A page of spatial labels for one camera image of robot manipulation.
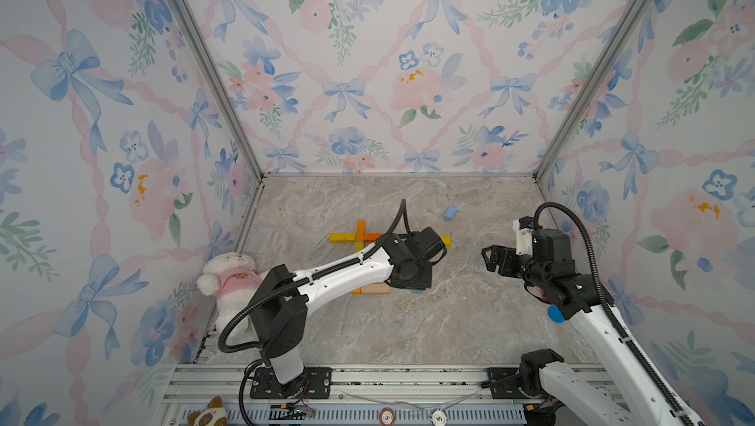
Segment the red-orange long block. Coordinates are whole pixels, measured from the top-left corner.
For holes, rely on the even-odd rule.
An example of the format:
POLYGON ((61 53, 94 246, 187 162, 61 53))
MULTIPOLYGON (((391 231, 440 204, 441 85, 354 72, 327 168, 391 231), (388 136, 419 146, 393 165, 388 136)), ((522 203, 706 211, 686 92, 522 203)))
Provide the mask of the red-orange long block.
POLYGON ((366 234, 364 235, 363 241, 364 241, 365 243, 372 243, 372 242, 376 242, 376 241, 377 241, 377 240, 379 240, 379 239, 380 239, 380 238, 381 238, 382 236, 383 236, 383 234, 382 234, 382 233, 366 233, 366 234))

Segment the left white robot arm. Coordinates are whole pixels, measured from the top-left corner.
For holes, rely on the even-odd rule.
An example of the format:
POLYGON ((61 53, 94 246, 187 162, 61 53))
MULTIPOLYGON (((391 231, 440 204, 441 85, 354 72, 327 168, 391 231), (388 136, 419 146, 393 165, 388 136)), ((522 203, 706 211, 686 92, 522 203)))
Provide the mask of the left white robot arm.
POLYGON ((434 229, 411 229, 402 201, 387 232, 365 249, 312 269, 291 272, 284 265, 271 269, 219 332, 217 347, 227 354, 255 349, 281 394, 293 396, 312 384, 300 353, 311 314, 370 284, 428 290, 433 268, 446 254, 447 246, 434 229))

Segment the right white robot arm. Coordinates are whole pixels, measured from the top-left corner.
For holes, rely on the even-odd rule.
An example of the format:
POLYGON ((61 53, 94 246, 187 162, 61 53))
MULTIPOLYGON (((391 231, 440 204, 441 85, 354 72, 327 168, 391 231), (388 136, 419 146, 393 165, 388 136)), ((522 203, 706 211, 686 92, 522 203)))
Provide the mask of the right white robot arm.
POLYGON ((523 355, 519 389, 531 398, 551 396, 588 425, 701 425, 702 417, 672 388, 631 335, 602 284, 594 245, 583 221, 568 207, 546 202, 534 215, 515 221, 516 244, 492 245, 481 255, 488 272, 538 288, 536 298, 558 309, 591 345, 624 400, 617 404, 582 380, 560 355, 540 349, 523 355), (540 223, 546 209, 572 221, 582 237, 589 271, 578 273, 571 242, 559 229, 540 223))

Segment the beige long block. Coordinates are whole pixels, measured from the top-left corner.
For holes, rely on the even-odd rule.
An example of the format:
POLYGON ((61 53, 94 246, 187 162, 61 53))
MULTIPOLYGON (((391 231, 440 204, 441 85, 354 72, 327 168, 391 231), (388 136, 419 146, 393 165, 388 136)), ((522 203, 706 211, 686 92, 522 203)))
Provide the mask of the beige long block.
POLYGON ((360 288, 360 293, 365 295, 390 294, 390 286, 387 284, 368 284, 360 288))

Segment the light blue short block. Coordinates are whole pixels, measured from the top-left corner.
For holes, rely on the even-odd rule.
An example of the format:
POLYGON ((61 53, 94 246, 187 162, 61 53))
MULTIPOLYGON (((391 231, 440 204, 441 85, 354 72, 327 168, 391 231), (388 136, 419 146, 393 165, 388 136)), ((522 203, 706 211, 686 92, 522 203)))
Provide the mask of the light blue short block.
POLYGON ((449 206, 446 212, 444 213, 444 219, 446 221, 452 221, 454 217, 456 216, 457 212, 458 212, 458 209, 456 207, 449 206))

